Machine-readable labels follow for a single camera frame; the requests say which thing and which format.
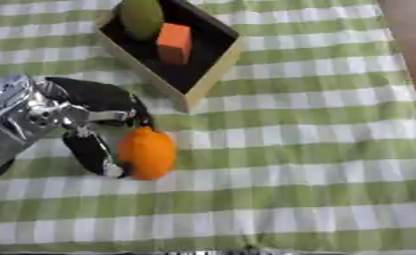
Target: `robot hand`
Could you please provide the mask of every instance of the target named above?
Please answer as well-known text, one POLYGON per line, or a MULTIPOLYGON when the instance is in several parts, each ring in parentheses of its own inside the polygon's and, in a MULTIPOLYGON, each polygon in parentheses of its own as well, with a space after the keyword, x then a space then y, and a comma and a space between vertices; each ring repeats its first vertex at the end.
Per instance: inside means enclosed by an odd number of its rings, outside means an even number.
POLYGON ((145 105, 114 85, 47 77, 36 83, 28 76, 0 82, 0 175, 13 159, 54 128, 66 130, 65 145, 87 170, 123 177, 131 169, 119 164, 92 123, 116 127, 134 124, 153 128, 145 105))

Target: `green checkered tablecloth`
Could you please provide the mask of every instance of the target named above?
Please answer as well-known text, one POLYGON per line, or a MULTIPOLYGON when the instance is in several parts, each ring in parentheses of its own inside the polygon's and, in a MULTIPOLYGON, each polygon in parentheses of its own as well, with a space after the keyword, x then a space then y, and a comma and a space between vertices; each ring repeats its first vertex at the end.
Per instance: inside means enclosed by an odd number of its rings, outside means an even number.
POLYGON ((245 51, 185 115, 97 42, 116 0, 0 0, 0 77, 124 86, 178 144, 165 177, 113 180, 49 134, 0 179, 0 252, 416 254, 416 91, 376 1, 190 1, 245 51))

